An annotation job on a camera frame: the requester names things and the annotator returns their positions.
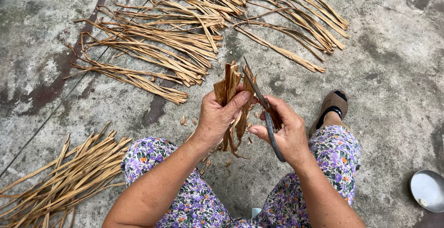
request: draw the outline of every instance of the foot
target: foot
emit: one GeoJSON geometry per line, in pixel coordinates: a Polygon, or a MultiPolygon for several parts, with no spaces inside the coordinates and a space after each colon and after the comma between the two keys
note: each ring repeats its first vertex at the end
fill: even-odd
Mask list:
{"type": "Polygon", "coordinates": [[[348,102],[345,92],[342,90],[333,90],[330,92],[322,103],[321,112],[319,113],[318,118],[314,121],[308,132],[308,138],[310,139],[316,130],[322,127],[327,113],[335,112],[342,120],[347,114],[347,110],[348,102]]]}

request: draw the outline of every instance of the floral pants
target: floral pants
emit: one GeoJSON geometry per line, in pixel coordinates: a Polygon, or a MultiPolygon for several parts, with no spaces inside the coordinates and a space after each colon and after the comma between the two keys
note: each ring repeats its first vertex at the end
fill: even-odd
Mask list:
{"type": "MultiPolygon", "coordinates": [[[[360,145],[341,126],[325,126],[309,141],[319,167],[338,193],[351,205],[360,145]]],[[[145,137],[130,145],[122,161],[126,185],[162,162],[177,147],[158,137],[145,137]]],[[[310,227],[297,175],[285,175],[268,194],[262,211],[253,219],[232,218],[210,186],[195,169],[185,180],[173,204],[157,227],[310,227]]]]}

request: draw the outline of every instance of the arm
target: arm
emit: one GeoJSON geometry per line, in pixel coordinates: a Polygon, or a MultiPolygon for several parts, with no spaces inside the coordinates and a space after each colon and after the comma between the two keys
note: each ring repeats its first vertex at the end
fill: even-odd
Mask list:
{"type": "Polygon", "coordinates": [[[199,124],[192,138],[169,157],[134,181],[123,191],[109,211],[103,228],[154,227],[168,211],[182,184],[199,160],[223,138],[251,93],[239,92],[222,107],[214,91],[203,97],[199,124]]]}
{"type": "MultiPolygon", "coordinates": [[[[270,95],[265,97],[285,125],[275,134],[275,139],[282,156],[299,177],[311,226],[365,228],[363,221],[330,184],[308,149],[304,120],[283,100],[270,95]]],[[[269,142],[264,126],[254,125],[249,131],[269,142]]]]}

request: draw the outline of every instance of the metal scissors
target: metal scissors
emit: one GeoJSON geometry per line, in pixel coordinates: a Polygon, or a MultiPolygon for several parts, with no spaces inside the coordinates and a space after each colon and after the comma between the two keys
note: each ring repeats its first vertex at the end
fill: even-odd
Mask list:
{"type": "MultiPolygon", "coordinates": [[[[248,70],[251,71],[250,66],[247,63],[247,59],[244,57],[245,63],[247,64],[248,70]]],[[[259,103],[264,109],[264,117],[265,117],[265,123],[267,126],[267,132],[268,137],[270,139],[271,147],[273,147],[274,153],[276,154],[276,157],[281,161],[285,162],[284,157],[282,157],[281,152],[279,151],[278,144],[276,143],[276,139],[274,137],[274,134],[277,133],[282,128],[282,120],[279,117],[279,114],[274,111],[270,103],[268,102],[267,98],[264,98],[264,96],[261,94],[261,91],[259,90],[258,86],[253,83],[251,78],[248,76],[248,74],[245,72],[245,69],[241,67],[242,72],[244,73],[245,77],[247,78],[248,82],[251,84],[254,92],[256,93],[256,97],[259,99],[259,103]]]]}

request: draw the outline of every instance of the metal bowl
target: metal bowl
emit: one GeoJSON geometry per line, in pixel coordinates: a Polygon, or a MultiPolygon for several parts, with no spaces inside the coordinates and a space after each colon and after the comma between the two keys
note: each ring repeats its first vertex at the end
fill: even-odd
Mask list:
{"type": "Polygon", "coordinates": [[[444,212],[444,177],[431,170],[416,172],[409,182],[410,193],[425,209],[444,212]]]}

